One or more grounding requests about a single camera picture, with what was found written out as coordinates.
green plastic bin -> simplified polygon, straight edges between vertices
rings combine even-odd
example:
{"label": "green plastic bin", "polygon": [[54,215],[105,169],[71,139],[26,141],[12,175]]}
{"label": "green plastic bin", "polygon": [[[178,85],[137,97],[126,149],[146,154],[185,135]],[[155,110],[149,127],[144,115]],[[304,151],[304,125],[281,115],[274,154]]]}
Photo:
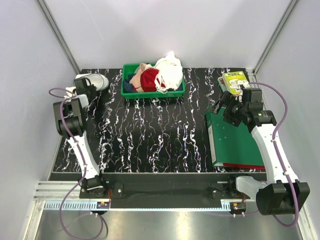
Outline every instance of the green plastic bin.
{"label": "green plastic bin", "polygon": [[134,92],[127,93],[124,90],[123,82],[128,78],[129,74],[134,74],[136,69],[140,66],[139,64],[125,64],[122,70],[122,82],[121,82],[121,95],[125,99],[153,99],[153,98],[177,98],[182,97],[186,91],[185,78],[182,79],[182,90],[181,91],[168,91],[167,93],[161,93],[158,91],[152,92]]}

white wall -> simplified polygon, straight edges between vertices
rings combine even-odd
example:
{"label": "white wall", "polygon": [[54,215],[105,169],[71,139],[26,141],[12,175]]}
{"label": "white wall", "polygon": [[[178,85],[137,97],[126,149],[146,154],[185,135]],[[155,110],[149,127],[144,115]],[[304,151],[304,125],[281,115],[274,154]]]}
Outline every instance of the white wall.
{"label": "white wall", "polygon": [[0,7],[0,239],[20,239],[59,135],[48,89],[75,76],[35,0]]}
{"label": "white wall", "polygon": [[80,68],[253,68],[290,0],[45,0]]}
{"label": "white wall", "polygon": [[[300,1],[275,43],[258,80],[271,84],[288,102],[288,116],[279,130],[290,164],[300,181],[308,182],[307,206],[320,237],[320,1]],[[278,121],[281,100],[263,89],[267,106]]]}

pile of clothes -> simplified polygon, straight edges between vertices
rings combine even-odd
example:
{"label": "pile of clothes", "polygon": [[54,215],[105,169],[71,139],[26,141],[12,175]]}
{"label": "pile of clothes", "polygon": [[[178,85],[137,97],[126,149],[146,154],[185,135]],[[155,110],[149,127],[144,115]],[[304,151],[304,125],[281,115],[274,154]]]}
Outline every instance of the pile of clothes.
{"label": "pile of clothes", "polygon": [[171,51],[159,59],[155,66],[140,63],[134,74],[123,81],[126,93],[182,91],[183,71],[181,62]]}

beige cloth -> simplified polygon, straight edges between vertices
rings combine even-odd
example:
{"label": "beige cloth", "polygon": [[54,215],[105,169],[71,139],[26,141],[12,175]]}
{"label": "beige cloth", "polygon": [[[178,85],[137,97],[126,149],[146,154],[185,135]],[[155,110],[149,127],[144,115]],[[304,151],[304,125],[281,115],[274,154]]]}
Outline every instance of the beige cloth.
{"label": "beige cloth", "polygon": [[144,93],[145,92],[141,87],[140,76],[145,71],[146,65],[147,64],[145,64],[145,63],[140,63],[140,66],[137,68],[137,71],[136,71],[135,75],[129,81],[129,83],[134,86],[135,90],[138,93]]}

marble tabletop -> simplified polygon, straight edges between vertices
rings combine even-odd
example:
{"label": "marble tabletop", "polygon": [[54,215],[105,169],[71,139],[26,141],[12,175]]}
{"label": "marble tabletop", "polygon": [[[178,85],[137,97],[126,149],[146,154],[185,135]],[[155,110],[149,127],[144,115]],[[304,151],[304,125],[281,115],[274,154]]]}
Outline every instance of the marble tabletop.
{"label": "marble tabletop", "polygon": [[[86,109],[89,146],[105,173],[254,172],[213,167],[207,108],[221,94],[217,79],[244,68],[185,68],[183,97],[125,100],[122,69],[83,69],[105,75],[110,86]],[[52,172],[77,173],[80,166],[62,139]]]}

